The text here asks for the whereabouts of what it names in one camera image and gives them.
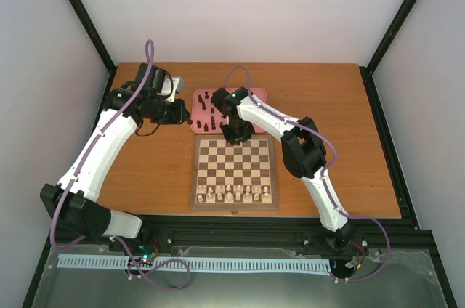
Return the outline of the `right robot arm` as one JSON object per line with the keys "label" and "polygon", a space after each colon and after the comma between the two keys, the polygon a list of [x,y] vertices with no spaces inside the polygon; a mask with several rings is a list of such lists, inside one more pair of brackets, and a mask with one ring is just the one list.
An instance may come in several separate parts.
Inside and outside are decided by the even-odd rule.
{"label": "right robot arm", "polygon": [[324,137],[315,122],[308,117],[288,116],[261,101],[245,87],[232,93],[219,88],[213,92],[211,102],[227,117],[222,133],[231,145],[251,139],[255,126],[279,141],[286,170],[303,182],[317,207],[320,223],[326,229],[327,246],[333,252],[342,251],[355,231],[331,183]]}

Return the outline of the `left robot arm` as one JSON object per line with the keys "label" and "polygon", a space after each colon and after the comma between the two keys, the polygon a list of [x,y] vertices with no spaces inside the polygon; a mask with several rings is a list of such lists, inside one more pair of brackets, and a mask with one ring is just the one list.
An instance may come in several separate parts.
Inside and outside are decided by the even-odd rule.
{"label": "left robot arm", "polygon": [[119,236],[138,252],[150,246],[151,234],[138,216],[111,210],[97,201],[121,148],[145,121],[156,126],[189,122],[185,102],[177,97],[183,86],[182,78],[142,63],[133,81],[109,92],[97,125],[76,161],[57,184],[41,189],[41,201],[52,218],[51,236],[62,227],[92,240]]}

